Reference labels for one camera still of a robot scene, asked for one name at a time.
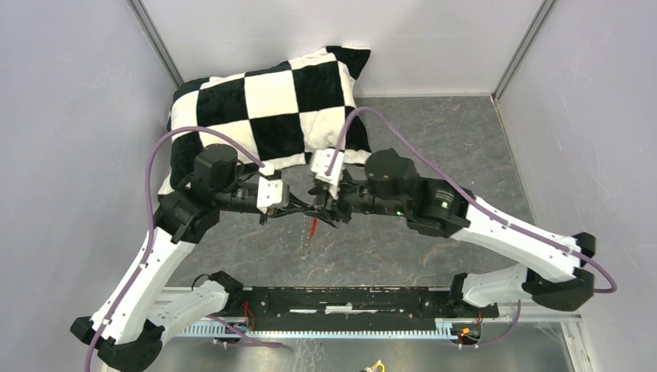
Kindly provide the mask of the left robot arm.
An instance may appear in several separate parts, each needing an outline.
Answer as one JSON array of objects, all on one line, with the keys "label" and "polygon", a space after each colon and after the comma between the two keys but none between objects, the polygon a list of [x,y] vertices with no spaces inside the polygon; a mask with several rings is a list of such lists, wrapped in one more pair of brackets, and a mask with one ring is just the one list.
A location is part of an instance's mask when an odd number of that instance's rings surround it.
[{"label": "left robot arm", "polygon": [[315,207],[294,197],[270,165],[257,183],[241,178],[236,148],[214,144],[194,159],[191,173],[160,199],[138,256],[95,314],[75,319],[71,332],[89,354],[118,371],[144,371],[181,331],[207,315],[235,315],[243,294],[211,276],[200,287],[163,307],[160,292],[182,260],[220,220],[222,211],[257,214],[262,222]]}]

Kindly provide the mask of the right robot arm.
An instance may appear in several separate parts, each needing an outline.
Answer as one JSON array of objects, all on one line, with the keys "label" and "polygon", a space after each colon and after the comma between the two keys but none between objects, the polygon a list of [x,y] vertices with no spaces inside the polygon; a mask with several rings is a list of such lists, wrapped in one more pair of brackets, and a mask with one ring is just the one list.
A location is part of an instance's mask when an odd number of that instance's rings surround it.
[{"label": "right robot arm", "polygon": [[471,191],[422,177],[412,160],[392,149],[367,158],[361,181],[349,176],[343,160],[331,149],[308,156],[315,215],[322,221],[335,226],[355,213],[401,217],[424,236],[472,243],[514,261],[503,270],[456,275],[447,296],[453,314],[518,300],[570,312],[593,297],[595,277],[585,264],[596,240],[589,233],[562,236],[516,219]]}]

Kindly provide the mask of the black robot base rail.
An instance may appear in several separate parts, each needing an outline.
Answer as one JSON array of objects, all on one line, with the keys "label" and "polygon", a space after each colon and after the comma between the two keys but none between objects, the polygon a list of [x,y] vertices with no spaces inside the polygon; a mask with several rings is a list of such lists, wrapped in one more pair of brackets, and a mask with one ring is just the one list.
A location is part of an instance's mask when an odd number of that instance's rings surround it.
[{"label": "black robot base rail", "polygon": [[430,287],[245,287],[224,271],[207,279],[222,285],[228,300],[215,315],[248,320],[254,331],[428,331],[437,319],[493,319],[450,290]]}]

